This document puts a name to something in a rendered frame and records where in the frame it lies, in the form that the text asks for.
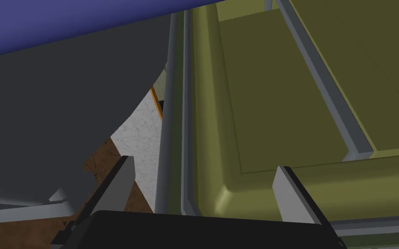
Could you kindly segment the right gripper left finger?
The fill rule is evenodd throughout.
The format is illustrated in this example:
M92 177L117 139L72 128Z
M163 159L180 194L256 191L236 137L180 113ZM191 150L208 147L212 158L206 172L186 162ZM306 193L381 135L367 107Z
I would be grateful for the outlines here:
M134 158L122 156L87 201L85 207L75 219L73 226L79 225L97 211L123 211L134 181Z

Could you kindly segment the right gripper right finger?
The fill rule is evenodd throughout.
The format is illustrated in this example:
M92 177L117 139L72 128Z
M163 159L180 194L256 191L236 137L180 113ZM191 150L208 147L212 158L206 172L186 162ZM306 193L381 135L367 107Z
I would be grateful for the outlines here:
M284 222L312 223L331 227L321 209L290 167L277 168L272 189Z

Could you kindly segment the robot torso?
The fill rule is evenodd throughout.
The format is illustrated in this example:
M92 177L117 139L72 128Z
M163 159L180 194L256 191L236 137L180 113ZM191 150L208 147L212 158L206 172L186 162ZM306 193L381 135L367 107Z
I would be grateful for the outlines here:
M170 15L0 56L0 223L76 213L84 162L165 67Z

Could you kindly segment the olive green cupboard door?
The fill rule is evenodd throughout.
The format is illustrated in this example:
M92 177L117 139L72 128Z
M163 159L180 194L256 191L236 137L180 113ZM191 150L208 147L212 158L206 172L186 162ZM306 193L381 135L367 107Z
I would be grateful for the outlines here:
M399 0L226 0L191 13L194 198L281 220L290 167L330 221L399 216Z

